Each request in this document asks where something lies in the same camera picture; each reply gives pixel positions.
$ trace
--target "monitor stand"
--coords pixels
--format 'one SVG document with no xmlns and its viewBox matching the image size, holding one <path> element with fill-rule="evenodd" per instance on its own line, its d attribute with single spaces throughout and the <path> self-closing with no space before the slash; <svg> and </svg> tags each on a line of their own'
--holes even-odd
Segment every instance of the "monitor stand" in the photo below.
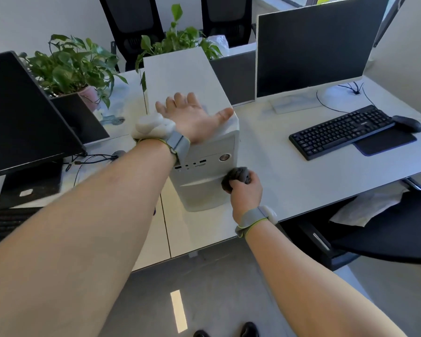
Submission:
<svg viewBox="0 0 421 337">
<path fill-rule="evenodd" d="M 320 99 L 324 96 L 325 91 L 325 89 L 318 90 L 318 97 Z M 270 101 L 270 104 L 277 114 L 286 114 L 289 112 L 312 109 L 314 107 L 321 106 L 321 103 L 316 97 L 315 90 L 307 93 L 300 93 L 273 99 Z"/>
<path fill-rule="evenodd" d="M 6 175 L 0 209 L 7 209 L 57 194 L 61 188 L 62 160 L 47 162 Z"/>
</svg>

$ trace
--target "keyboard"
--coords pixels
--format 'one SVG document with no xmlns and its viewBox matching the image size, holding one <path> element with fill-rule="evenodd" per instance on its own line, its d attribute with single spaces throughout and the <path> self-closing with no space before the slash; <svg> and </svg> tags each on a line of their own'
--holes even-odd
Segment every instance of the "keyboard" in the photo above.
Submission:
<svg viewBox="0 0 421 337">
<path fill-rule="evenodd" d="M 0 241 L 35 214 L 41 207 L 0 209 Z"/>
<path fill-rule="evenodd" d="M 340 149 L 394 126 L 392 118 L 373 105 L 301 130 L 290 141 L 308 160 Z"/>
</svg>

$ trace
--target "pink pot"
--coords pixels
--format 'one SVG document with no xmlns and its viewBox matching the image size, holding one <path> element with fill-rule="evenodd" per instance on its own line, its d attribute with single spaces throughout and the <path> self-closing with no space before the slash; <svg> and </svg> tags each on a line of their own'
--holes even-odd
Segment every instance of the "pink pot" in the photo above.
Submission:
<svg viewBox="0 0 421 337">
<path fill-rule="evenodd" d="M 97 94 L 97 90 L 95 87 L 88 86 L 84 90 L 78 92 L 81 99 L 84 101 L 84 104 L 89 108 L 90 111 L 95 111 L 98 107 L 99 98 Z"/>
</svg>

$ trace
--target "mouse pad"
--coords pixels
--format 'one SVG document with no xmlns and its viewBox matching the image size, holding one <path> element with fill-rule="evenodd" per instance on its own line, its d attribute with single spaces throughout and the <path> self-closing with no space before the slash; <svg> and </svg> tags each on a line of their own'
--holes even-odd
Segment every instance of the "mouse pad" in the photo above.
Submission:
<svg viewBox="0 0 421 337">
<path fill-rule="evenodd" d="M 403 132 L 392 127 L 354 142 L 354 146 L 365 156 L 373 156 L 415 142 L 416 140 L 416 137 L 411 133 Z"/>
</svg>

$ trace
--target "shoe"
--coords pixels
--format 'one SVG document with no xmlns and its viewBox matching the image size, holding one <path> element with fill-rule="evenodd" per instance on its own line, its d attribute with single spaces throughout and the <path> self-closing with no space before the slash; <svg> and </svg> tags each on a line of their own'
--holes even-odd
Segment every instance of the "shoe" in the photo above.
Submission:
<svg viewBox="0 0 421 337">
<path fill-rule="evenodd" d="M 243 325 L 240 337 L 259 337 L 259 331 L 254 323 L 248 322 Z"/>
<path fill-rule="evenodd" d="M 206 331 L 198 330 L 193 334 L 193 337 L 210 337 Z"/>
</svg>

